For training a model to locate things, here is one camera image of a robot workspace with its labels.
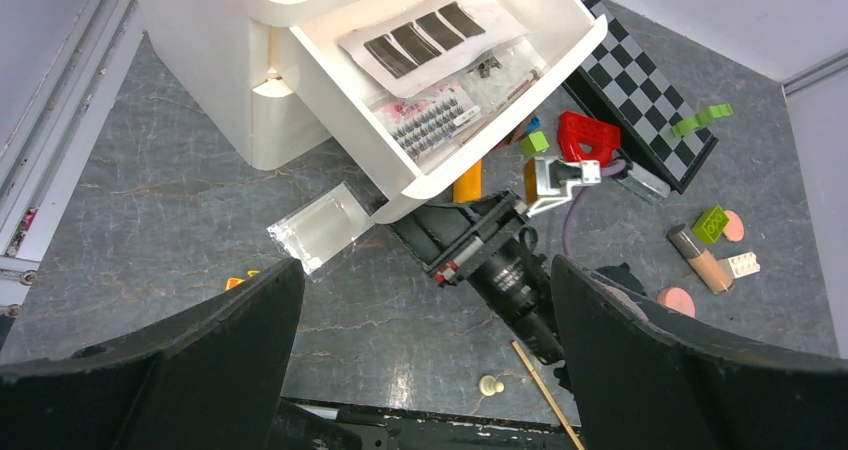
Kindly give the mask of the orange white cream tube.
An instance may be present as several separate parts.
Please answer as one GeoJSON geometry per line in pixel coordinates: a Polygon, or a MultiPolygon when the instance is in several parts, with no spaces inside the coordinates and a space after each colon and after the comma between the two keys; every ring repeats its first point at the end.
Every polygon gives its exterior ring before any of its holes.
{"type": "Polygon", "coordinates": [[[483,165],[477,161],[452,185],[452,201],[465,203],[477,200],[483,194],[483,165]]]}

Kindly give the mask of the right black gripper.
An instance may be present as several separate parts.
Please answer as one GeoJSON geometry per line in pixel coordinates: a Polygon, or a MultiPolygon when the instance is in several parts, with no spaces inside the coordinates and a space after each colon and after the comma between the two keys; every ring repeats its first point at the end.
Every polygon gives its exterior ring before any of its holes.
{"type": "Polygon", "coordinates": [[[428,203],[390,228],[438,285],[466,282],[544,365],[564,360],[545,257],[527,206],[512,191],[428,203]]]}

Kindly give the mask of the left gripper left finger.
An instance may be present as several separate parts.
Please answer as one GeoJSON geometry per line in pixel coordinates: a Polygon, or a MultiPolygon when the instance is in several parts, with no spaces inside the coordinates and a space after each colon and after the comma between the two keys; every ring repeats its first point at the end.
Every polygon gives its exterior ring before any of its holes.
{"type": "Polygon", "coordinates": [[[284,259],[235,288],[62,359],[1,368],[5,449],[264,449],[305,275],[284,259]]]}

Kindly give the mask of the clear false eyelash case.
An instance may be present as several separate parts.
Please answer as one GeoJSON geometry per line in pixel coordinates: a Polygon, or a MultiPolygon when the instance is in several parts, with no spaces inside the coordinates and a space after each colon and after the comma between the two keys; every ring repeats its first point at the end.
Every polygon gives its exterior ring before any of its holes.
{"type": "Polygon", "coordinates": [[[459,84],[431,87],[376,106],[374,115],[413,161],[426,158],[479,120],[482,108],[459,84]]]}

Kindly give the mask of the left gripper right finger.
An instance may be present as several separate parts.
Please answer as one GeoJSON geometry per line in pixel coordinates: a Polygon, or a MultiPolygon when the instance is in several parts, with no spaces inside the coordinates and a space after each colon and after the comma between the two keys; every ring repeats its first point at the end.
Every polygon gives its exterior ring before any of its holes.
{"type": "Polygon", "coordinates": [[[846,447],[844,359],[702,323],[565,256],[551,294],[589,448],[846,447]]]}

